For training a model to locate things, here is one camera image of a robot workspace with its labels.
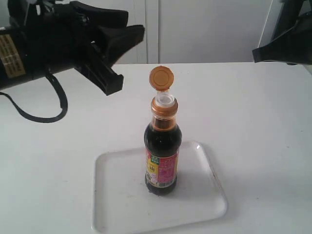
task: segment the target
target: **yellow warning label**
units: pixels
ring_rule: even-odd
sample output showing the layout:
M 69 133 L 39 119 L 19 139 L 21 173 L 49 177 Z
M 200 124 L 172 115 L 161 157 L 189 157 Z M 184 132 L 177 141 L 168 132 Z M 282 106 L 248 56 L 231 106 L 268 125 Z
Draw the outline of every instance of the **yellow warning label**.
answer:
M 9 34 L 0 35 L 0 59 L 9 78 L 26 74 L 20 55 Z

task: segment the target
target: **white table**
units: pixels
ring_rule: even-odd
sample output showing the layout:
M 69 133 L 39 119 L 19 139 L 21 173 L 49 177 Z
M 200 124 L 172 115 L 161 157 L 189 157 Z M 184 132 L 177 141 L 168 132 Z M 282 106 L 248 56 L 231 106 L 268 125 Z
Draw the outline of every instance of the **white table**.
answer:
M 183 140 L 201 142 L 229 202 L 223 218 L 160 233 L 312 232 L 312 76 L 282 63 L 169 64 Z M 124 88 L 106 97 L 74 70 L 54 124 L 23 119 L 0 97 L 0 233 L 93 234 L 95 159 L 142 147 L 155 65 L 116 65 Z M 5 90 L 26 111 L 54 116 L 45 79 Z

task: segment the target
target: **orange bottle cap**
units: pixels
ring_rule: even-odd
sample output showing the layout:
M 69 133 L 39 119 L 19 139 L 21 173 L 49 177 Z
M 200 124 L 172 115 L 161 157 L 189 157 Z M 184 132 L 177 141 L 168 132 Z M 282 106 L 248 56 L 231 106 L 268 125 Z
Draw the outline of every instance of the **orange bottle cap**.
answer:
M 158 66 L 150 73 L 150 84 L 157 91 L 166 91 L 174 82 L 174 74 L 168 67 Z

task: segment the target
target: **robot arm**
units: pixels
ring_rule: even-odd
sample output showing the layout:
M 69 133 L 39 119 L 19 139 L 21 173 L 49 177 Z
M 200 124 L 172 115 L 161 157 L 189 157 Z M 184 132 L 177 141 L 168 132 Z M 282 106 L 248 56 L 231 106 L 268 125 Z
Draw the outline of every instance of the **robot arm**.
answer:
M 54 0 L 9 0 L 8 9 L 11 26 L 0 28 L 0 90 L 46 77 L 62 108 L 57 117 L 34 117 L 0 92 L 23 117 L 50 123 L 66 115 L 66 94 L 53 74 L 67 69 L 75 68 L 106 95 L 122 89 L 123 76 L 111 67 L 143 41 L 145 31 L 127 27 L 128 12 Z

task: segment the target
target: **bottle neck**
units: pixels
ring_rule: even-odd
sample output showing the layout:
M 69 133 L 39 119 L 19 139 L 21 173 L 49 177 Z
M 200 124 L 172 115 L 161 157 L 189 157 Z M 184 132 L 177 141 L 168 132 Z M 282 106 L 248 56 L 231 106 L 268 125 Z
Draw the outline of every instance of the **bottle neck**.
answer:
M 160 132 L 170 131 L 176 126 L 176 116 L 174 115 L 172 117 L 159 118 L 153 115 L 151 126 L 156 131 L 160 131 Z

